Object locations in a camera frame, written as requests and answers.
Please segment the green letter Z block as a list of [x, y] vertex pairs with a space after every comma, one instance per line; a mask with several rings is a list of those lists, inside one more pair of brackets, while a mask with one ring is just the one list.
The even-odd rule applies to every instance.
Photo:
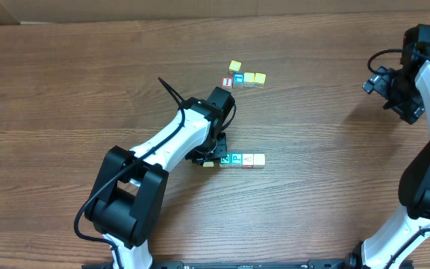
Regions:
[[228, 153], [225, 157], [221, 157], [219, 161], [220, 167], [230, 167], [231, 166], [231, 154]]

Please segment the white sketch block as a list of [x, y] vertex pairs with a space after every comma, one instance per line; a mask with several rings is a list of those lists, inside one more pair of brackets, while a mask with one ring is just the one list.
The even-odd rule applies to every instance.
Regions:
[[215, 166], [215, 163], [214, 162], [212, 162], [212, 161], [206, 161], [206, 162], [204, 162], [203, 163], [203, 165], [202, 165], [203, 167], [214, 167]]

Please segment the blue letter P block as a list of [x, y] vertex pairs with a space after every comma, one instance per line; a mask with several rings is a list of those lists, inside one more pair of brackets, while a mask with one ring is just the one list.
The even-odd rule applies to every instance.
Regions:
[[243, 166], [243, 154], [239, 152], [233, 152], [230, 154], [230, 163], [232, 167]]

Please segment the white ice cream block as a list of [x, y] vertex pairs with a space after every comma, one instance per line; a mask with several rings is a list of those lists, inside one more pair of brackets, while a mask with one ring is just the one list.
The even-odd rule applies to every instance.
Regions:
[[242, 154], [242, 167], [253, 168], [254, 167], [254, 155], [249, 153]]

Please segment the yellow letter K block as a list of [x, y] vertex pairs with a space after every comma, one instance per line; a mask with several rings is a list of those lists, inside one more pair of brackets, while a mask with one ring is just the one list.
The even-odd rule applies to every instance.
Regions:
[[263, 168], [266, 163], [265, 154], [254, 154], [253, 155], [253, 167], [254, 168]]

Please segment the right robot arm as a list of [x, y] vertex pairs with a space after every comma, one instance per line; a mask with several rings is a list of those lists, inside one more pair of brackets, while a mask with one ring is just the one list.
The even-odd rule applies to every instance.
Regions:
[[426, 115], [429, 141], [401, 176], [399, 207], [336, 268], [412, 268], [407, 257], [430, 237], [430, 25], [408, 29], [398, 52], [401, 69], [373, 69], [362, 88], [384, 97], [383, 108], [409, 124]]

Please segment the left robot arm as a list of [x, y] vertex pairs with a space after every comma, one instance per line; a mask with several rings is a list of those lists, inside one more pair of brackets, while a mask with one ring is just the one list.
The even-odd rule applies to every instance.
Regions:
[[74, 221], [85, 217], [108, 244], [112, 262], [102, 268], [151, 268], [148, 239], [158, 221], [169, 173], [182, 160], [208, 166], [227, 157], [225, 129], [236, 111], [234, 97], [215, 88], [207, 99], [182, 99], [175, 118], [154, 137], [139, 146], [114, 146], [102, 162], [89, 198]]

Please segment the red letter I block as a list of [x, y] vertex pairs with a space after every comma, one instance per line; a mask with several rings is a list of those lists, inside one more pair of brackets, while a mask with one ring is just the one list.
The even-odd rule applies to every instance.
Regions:
[[231, 90], [233, 88], [233, 78], [232, 77], [222, 78], [222, 88], [226, 90]]

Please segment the blue letter block in row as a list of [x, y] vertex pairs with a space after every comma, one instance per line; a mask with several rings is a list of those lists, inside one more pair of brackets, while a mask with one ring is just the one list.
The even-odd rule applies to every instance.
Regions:
[[235, 72], [233, 74], [233, 88], [243, 88], [244, 87], [244, 74]]

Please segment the yellow block in row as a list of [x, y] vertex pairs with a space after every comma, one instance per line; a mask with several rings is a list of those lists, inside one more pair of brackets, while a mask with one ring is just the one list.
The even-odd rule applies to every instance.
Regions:
[[255, 85], [255, 74], [253, 72], [245, 72], [243, 74], [243, 86], [253, 87]]

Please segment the yellow block row end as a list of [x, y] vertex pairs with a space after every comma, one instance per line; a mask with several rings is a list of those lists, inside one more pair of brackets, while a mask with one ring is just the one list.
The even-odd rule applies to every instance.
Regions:
[[265, 73], [257, 72], [254, 78], [254, 87], [264, 88], [267, 75]]

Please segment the yellow block far top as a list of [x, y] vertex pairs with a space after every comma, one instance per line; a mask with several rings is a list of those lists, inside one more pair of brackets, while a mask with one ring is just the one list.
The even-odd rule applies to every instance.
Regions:
[[242, 63], [239, 61], [232, 60], [229, 64], [228, 74], [233, 75], [236, 72], [240, 71]]

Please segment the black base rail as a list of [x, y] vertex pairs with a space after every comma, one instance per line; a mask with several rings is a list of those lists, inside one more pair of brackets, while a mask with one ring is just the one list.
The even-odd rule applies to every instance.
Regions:
[[342, 259], [316, 259], [294, 263], [188, 263], [154, 262], [151, 269], [329, 269], [342, 268]]

